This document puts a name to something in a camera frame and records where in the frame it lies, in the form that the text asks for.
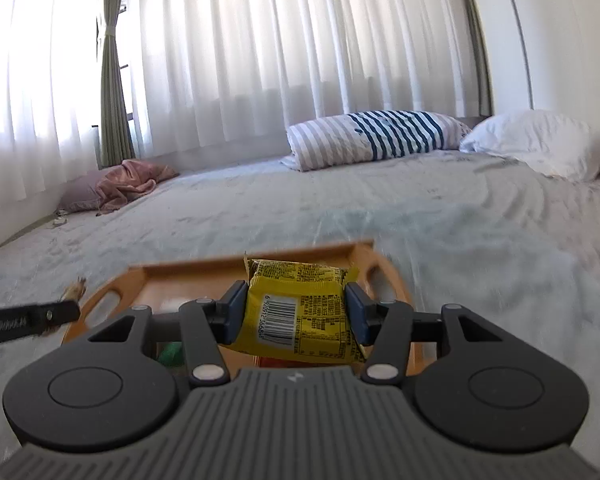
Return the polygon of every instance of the purple pillow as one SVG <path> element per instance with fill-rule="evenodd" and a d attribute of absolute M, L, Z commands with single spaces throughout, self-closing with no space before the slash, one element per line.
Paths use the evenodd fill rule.
<path fill-rule="evenodd" d="M 96 193 L 96 184 L 109 171 L 116 168 L 117 166 L 113 166 L 104 170 L 89 171 L 85 176 L 70 182 L 60 199 L 56 212 L 64 210 L 67 213 L 76 213 L 97 210 L 100 206 L 100 197 Z"/>

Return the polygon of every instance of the striped pillow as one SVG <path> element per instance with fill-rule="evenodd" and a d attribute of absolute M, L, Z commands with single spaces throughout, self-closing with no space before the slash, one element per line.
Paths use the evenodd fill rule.
<path fill-rule="evenodd" d="M 375 110 L 294 124 L 286 136 L 295 168 L 308 171 L 410 153 L 457 150 L 469 131 L 465 124 L 441 114 Z"/>

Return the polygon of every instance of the black circular motor housing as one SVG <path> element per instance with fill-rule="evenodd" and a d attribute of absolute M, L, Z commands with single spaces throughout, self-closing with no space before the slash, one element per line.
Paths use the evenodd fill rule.
<path fill-rule="evenodd" d="M 573 440 L 589 408 L 582 380 L 503 330 L 488 334 L 491 340 L 467 338 L 478 325 L 458 330 L 455 314 L 448 310 L 445 319 L 443 309 L 450 351 L 415 382 L 414 402 L 426 421 L 456 442 L 492 452 L 531 452 Z M 478 330 L 485 334 L 494 327 L 488 325 Z"/>
<path fill-rule="evenodd" d="M 19 371 L 2 396 L 18 439 L 95 452 L 139 440 L 164 423 L 178 396 L 170 372 L 141 352 L 147 315 L 117 319 Z"/>

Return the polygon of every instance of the orange object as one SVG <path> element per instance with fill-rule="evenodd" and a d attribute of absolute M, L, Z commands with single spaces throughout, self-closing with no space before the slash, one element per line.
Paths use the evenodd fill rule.
<path fill-rule="evenodd" d="M 399 301 L 411 304 L 411 295 L 404 286 L 400 274 L 391 262 L 373 250 L 373 241 L 364 240 L 307 249 L 296 249 L 272 253 L 249 254 L 250 258 L 282 260 L 308 264 L 325 264 L 333 267 L 357 267 L 360 270 L 358 283 L 364 291 L 374 297 L 369 282 L 371 273 L 379 269 L 392 286 Z M 236 280 L 246 279 L 244 256 L 228 256 L 209 260 L 171 262 L 131 266 L 127 272 L 110 280 L 94 293 L 84 304 L 80 319 L 69 326 L 63 343 L 86 332 L 85 323 L 90 312 L 108 292 L 120 296 L 117 306 L 110 316 L 122 312 L 134 304 L 145 304 L 154 314 L 163 311 L 163 305 L 169 300 L 187 298 L 220 298 Z M 257 366 L 258 358 L 220 347 L 232 377 L 244 366 Z M 424 367 L 422 346 L 411 345 L 408 372 L 418 373 Z"/>

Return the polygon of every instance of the white sheer curtain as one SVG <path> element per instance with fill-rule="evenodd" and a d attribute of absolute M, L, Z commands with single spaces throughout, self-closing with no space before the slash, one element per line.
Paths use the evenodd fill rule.
<path fill-rule="evenodd" d="M 478 111 L 463 0 L 130 0 L 129 12 L 143 155 L 369 108 Z"/>
<path fill-rule="evenodd" d="M 95 0 L 0 0 L 0 206 L 96 167 Z"/>

